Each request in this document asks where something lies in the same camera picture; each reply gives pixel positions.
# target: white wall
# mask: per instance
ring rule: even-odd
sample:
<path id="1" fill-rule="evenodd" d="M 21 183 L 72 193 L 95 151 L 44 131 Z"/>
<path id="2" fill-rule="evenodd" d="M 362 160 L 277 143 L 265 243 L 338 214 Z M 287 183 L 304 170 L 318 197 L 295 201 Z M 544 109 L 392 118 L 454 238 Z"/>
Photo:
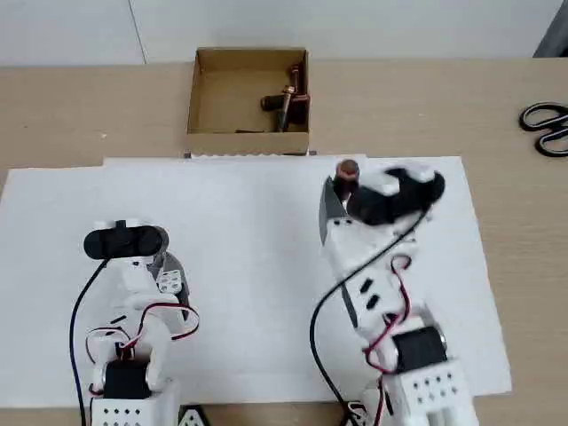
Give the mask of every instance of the white wall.
<path id="1" fill-rule="evenodd" d="M 313 57 L 530 57 L 562 0 L 131 0 L 147 60 L 206 45 Z M 0 65 L 142 63 L 128 0 L 0 0 Z"/>
<path id="2" fill-rule="evenodd" d="M 142 62 L 128 0 L 0 0 L 0 65 Z"/>

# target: scissors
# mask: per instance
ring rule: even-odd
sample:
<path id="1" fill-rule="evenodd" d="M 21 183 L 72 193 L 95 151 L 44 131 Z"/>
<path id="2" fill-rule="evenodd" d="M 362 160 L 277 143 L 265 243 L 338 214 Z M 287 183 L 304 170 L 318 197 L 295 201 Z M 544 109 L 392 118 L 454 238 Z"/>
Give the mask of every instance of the scissors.
<path id="1" fill-rule="evenodd" d="M 529 122 L 529 117 L 538 111 L 550 111 L 556 113 L 554 117 L 541 122 Z M 548 142 L 568 137 L 568 106 L 554 102 L 540 102 L 529 106 L 519 115 L 518 125 L 526 131 L 550 130 L 547 134 L 536 139 L 534 147 L 542 155 L 547 157 L 568 157 L 568 148 L 551 149 Z"/>

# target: wooden table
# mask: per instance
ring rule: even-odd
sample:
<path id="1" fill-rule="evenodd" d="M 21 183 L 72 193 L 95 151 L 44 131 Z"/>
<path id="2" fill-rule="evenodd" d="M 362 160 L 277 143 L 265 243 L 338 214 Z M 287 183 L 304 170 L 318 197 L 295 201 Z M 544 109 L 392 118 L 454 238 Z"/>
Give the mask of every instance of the wooden table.
<path id="1" fill-rule="evenodd" d="M 0 70 L 0 182 L 10 167 L 180 156 L 192 68 Z M 564 424 L 568 160 L 542 157 L 519 110 L 568 102 L 568 61 L 313 61 L 312 149 L 461 155 L 480 221 L 513 393 L 476 400 L 482 424 Z M 334 404 L 208 406 L 215 425 L 335 425 Z M 0 423 L 78 424 L 77 410 L 0 410 Z"/>

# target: open cardboard box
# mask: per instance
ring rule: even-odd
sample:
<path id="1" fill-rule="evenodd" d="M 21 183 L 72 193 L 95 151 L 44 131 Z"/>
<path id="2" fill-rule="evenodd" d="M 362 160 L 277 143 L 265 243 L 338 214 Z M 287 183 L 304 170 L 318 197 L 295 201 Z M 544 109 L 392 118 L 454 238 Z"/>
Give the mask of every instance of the open cardboard box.
<path id="1" fill-rule="evenodd" d="M 299 64 L 308 91 L 308 54 L 301 48 L 200 48 L 195 55 L 187 132 L 192 154 L 305 154 L 309 145 L 309 102 L 305 123 L 274 132 L 275 112 L 260 99 L 290 84 Z M 237 130 L 262 131 L 235 133 Z"/>

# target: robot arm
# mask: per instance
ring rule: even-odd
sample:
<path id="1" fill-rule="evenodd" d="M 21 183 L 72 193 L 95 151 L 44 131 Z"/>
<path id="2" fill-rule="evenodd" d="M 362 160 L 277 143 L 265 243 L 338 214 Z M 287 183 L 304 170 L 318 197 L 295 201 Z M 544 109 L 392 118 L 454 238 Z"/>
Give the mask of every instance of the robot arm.
<path id="1" fill-rule="evenodd" d="M 122 314 L 87 336 L 90 390 L 99 396 L 92 400 L 93 426 L 178 424 L 179 388 L 164 365 L 172 341 L 192 334 L 199 322 L 184 269 L 168 244 L 163 229 L 132 221 L 103 224 L 85 238 L 89 257 L 114 259 L 110 265 L 127 291 Z M 138 327 L 128 334 L 122 324 L 132 319 Z"/>
<path id="2" fill-rule="evenodd" d="M 378 170 L 359 176 L 347 160 L 323 185 L 319 230 L 337 279 L 352 275 L 391 241 L 384 258 L 349 278 L 343 301 L 356 332 L 367 342 L 367 363 L 383 374 L 363 391 L 367 424 L 388 393 L 393 420 L 405 426 L 478 425 L 458 359 L 446 353 L 446 340 L 428 307 L 411 306 L 400 274 L 418 253 L 414 232 L 445 189 L 444 178 L 420 165 Z"/>

